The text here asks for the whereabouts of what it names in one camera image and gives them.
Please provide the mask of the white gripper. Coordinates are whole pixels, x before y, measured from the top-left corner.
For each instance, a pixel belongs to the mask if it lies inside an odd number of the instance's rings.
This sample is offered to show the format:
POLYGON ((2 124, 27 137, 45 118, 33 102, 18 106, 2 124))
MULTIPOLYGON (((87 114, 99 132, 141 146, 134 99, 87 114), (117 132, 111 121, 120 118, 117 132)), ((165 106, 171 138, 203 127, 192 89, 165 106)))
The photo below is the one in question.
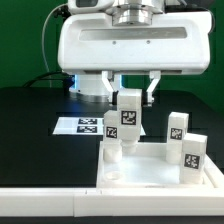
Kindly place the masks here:
POLYGON ((61 30, 58 63, 71 74, 103 71, 112 105, 117 104, 119 87, 114 72, 149 72, 143 105, 151 106, 161 72, 196 75, 207 69, 211 26, 208 11, 157 14, 146 26, 114 26, 105 13, 73 15, 61 30))

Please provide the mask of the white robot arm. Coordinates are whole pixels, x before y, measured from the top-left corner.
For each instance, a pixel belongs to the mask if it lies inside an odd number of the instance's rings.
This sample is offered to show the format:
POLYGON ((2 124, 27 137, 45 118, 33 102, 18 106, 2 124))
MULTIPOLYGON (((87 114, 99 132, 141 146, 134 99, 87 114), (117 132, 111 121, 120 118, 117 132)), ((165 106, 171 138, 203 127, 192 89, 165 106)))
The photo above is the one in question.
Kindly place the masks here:
POLYGON ((72 96, 117 101, 120 75, 146 75, 142 103, 153 103, 163 75, 198 75, 210 63, 212 14, 182 0, 68 0, 58 64, 75 77, 72 96))

